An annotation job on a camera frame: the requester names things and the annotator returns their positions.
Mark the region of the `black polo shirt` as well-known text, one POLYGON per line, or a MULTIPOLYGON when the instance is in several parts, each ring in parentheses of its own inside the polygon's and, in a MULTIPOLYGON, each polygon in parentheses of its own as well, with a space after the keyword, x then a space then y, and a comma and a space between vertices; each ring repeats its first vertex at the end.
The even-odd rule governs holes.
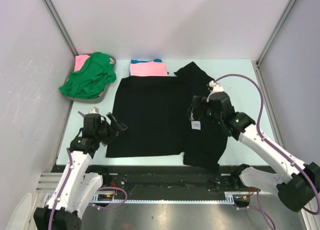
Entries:
POLYGON ((192 124, 188 110, 194 96, 206 97, 212 78, 195 62, 174 76, 129 76, 117 88, 113 115, 127 126, 107 146, 108 158, 183 154, 187 166, 217 172, 227 146, 219 124, 201 117, 192 124))

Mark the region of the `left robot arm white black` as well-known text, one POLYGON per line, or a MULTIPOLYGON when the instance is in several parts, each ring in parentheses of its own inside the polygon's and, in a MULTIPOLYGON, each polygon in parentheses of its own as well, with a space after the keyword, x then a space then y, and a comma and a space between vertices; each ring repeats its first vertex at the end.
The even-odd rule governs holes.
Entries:
POLYGON ((103 172, 88 172, 100 145, 110 144, 127 130, 112 113, 106 116, 92 108, 83 115, 83 126, 67 148, 68 161, 51 198, 33 214, 39 230, 79 230, 82 217, 93 195, 110 186, 103 172))

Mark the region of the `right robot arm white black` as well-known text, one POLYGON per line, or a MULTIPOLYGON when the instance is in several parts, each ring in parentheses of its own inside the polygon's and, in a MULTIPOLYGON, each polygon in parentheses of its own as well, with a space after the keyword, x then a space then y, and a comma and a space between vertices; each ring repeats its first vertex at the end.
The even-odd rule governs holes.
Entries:
POLYGON ((248 186, 271 193, 293 212, 304 209, 311 200, 320 200, 320 167, 314 162, 306 164, 271 140, 249 115, 235 111, 224 91, 208 97, 195 95, 188 117, 217 123, 227 136, 249 147, 274 170, 270 173, 242 164, 230 178, 235 190, 248 186))

